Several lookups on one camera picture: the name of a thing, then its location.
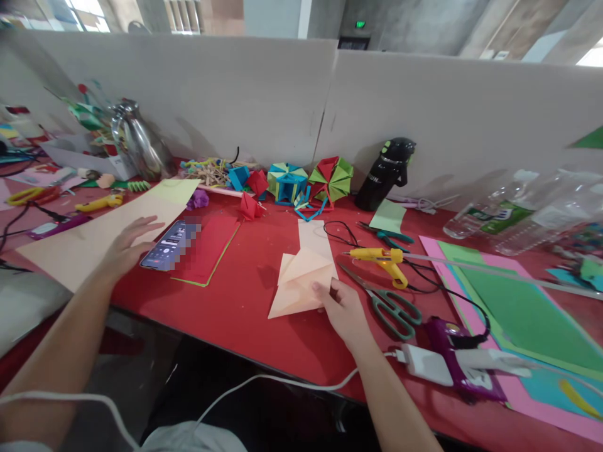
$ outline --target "yellow glue gun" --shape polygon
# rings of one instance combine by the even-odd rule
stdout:
[[[121,192],[111,193],[104,198],[97,199],[86,204],[76,204],[75,209],[79,212],[93,212],[105,207],[119,207],[124,202],[124,195]]]
[[[374,262],[389,273],[394,279],[392,284],[396,289],[406,289],[408,280],[397,265],[400,264],[403,259],[401,249],[392,248],[389,251],[385,251],[383,248],[358,248],[344,254],[349,254],[353,258],[360,259],[361,261]]]

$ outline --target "silver thermos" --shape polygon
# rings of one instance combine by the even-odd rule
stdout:
[[[148,182],[174,177],[178,173],[178,168],[170,150],[140,117],[138,102],[124,99],[120,104],[110,108],[113,110],[111,118],[113,139],[132,159],[140,177]],[[123,149],[119,135],[120,128],[124,131],[127,149]]]

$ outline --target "black water bottle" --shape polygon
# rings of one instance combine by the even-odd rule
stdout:
[[[416,143],[408,138],[393,138],[385,142],[356,195],[359,208],[368,212],[377,210],[394,184],[405,186],[408,183],[406,169],[415,153],[415,146]]]

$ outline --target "white box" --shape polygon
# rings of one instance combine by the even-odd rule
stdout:
[[[138,174],[130,157],[125,154],[106,158],[84,154],[84,151],[91,154],[104,153],[102,148],[90,145],[93,140],[91,134],[65,135],[56,140],[40,143],[40,146],[56,164],[61,166],[112,174],[120,181],[126,181]]]

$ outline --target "red table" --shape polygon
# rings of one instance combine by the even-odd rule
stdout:
[[[57,206],[66,199],[74,204],[91,194],[100,197],[99,192],[98,189],[82,189],[77,196],[61,198],[46,207],[67,212],[69,206]],[[238,204],[238,198],[210,195],[210,206],[199,212],[202,218],[210,213],[237,215]],[[168,274],[137,267],[117,285],[112,297],[113,303],[132,314],[151,319],[280,372],[320,385],[339,383],[355,365],[325,314],[309,311],[267,320],[276,292],[281,255],[297,253],[300,245],[297,232],[299,217],[293,209],[271,202],[264,205],[268,208],[266,216],[241,225],[208,287],[186,284],[170,279]],[[0,212],[0,224],[6,225],[17,213],[16,209]],[[371,213],[358,211],[352,200],[346,198],[337,202],[334,212],[325,213],[318,219],[344,221],[362,245],[382,247],[382,243],[371,233],[355,226],[357,221],[369,221],[371,217]],[[403,222],[403,232],[417,240],[415,244],[408,246],[409,250],[416,254],[425,253],[418,241],[419,235],[451,241],[442,232],[442,225],[449,218],[449,212],[427,216],[409,211]],[[13,227],[15,230],[25,229],[37,226],[42,221],[40,215],[32,212]],[[342,227],[339,229],[340,234],[345,233]],[[11,238],[6,249],[13,249],[27,241],[24,237]],[[348,259],[340,256],[340,253],[350,250],[348,245],[334,240],[330,243],[337,260]],[[463,244],[485,250],[484,245],[476,240],[468,239]],[[2,257],[15,265],[26,264],[14,252],[5,252]],[[532,276],[542,278],[546,277],[544,269],[556,259],[548,254],[528,252],[518,260]],[[428,288],[428,283],[408,267],[402,268],[412,284]],[[354,286],[345,272],[339,271],[339,276],[343,282]],[[554,292],[552,295],[599,343],[603,343],[603,327],[600,324],[603,304],[561,292]],[[406,297],[416,303],[424,318],[437,315],[460,322],[450,300],[442,293],[406,293]],[[361,299],[371,330],[381,349],[388,350],[399,345],[381,328],[378,319],[368,308],[368,298],[364,292]],[[419,346],[428,347],[421,328],[417,331],[416,342]],[[392,364],[427,423],[435,431],[488,450],[603,449],[592,441],[494,402],[478,402],[475,406],[469,406],[454,391],[414,378],[402,365],[396,362]],[[357,377],[340,393],[358,401],[365,400],[360,378]]]

